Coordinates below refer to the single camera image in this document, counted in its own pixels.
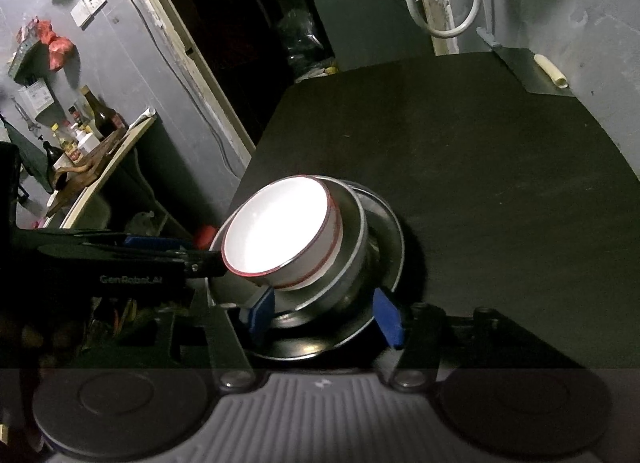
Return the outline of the steel bowl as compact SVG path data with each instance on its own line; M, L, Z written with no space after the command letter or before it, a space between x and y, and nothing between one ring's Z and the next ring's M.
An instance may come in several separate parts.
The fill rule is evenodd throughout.
M311 316L336 305L347 295L366 255L369 236L367 218L355 191L340 180L312 177L325 181L337 199L344 227L342 245L333 265L316 282L297 291L273 289L274 313L282 322L292 320L304 323Z

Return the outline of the steel plate with sticker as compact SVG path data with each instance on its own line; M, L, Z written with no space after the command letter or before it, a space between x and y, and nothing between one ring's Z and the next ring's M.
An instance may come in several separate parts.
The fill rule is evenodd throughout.
M341 348L373 323L375 289L396 290L406 253L405 238L398 218L378 194L358 183L340 181L355 191L366 213L369 236L362 267L347 295L330 309L311 316L308 321L282 322L273 313L268 327L259 330L245 343L247 350L258 358L279 362L307 360ZM222 231L235 212L215 235L209 247L211 251L221 253ZM216 284L209 287L216 304L244 305L259 289L228 269L222 279L227 284L225 287Z

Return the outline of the wooden shelf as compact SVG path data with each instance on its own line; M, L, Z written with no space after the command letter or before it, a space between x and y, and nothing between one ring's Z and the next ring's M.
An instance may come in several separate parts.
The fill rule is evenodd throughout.
M85 214L90 201L111 177L125 156L134 151L136 144L157 119L155 108L147 108L128 130L116 130L105 138L78 165L55 168L53 181L65 181L62 190L50 197L43 227L47 228L54 217L66 208L60 227L70 229Z

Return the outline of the dark glass bottle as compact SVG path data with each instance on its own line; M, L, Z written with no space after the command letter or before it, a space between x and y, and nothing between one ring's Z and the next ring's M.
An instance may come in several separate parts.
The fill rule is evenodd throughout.
M85 97L96 122L96 129L104 138L108 137L112 132L117 130L117 126L113 122L110 113L102 102L93 94L88 86L82 86L80 93Z

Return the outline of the red plastic bag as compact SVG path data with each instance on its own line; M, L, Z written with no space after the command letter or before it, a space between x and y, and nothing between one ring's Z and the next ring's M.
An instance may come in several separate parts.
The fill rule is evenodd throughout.
M16 34L16 41L24 53L44 50L51 72L62 70L75 50L75 45L67 37L53 29L50 20L39 18L33 18L22 26Z

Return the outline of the steel cleaver knife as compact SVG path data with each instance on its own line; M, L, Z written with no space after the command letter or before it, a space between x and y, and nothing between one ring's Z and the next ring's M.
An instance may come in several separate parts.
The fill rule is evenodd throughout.
M478 37L506 64L524 89L533 94L545 94L546 96L574 97L574 93L567 89L556 88L549 77L541 71L534 61L533 51L525 48L506 47L484 27L476 30Z

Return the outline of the dark grey cabinet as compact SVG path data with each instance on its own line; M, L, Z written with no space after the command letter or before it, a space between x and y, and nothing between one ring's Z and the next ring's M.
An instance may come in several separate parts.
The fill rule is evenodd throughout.
M432 56L431 38L410 18L405 0L314 0L342 71Z

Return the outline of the white wall switch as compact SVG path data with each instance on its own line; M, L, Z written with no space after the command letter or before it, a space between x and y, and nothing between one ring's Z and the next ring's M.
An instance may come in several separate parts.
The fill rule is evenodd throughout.
M79 28L85 28L106 5L106 0L80 0L70 10L70 16Z

